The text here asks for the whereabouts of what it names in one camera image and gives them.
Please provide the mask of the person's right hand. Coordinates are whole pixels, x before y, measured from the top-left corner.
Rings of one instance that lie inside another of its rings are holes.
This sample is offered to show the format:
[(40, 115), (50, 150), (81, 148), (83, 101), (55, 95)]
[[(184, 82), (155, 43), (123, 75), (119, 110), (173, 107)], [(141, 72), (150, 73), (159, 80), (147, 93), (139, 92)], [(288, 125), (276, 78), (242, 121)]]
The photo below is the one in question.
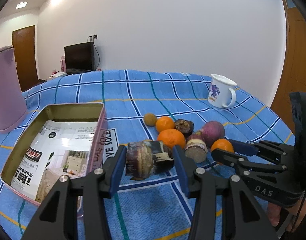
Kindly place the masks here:
[(268, 203), (266, 213), (272, 226), (276, 227), (280, 224), (280, 221), (287, 221), (286, 231), (295, 232), (306, 215), (306, 198), (304, 202), (300, 199), (295, 206), (286, 209), (273, 203)]

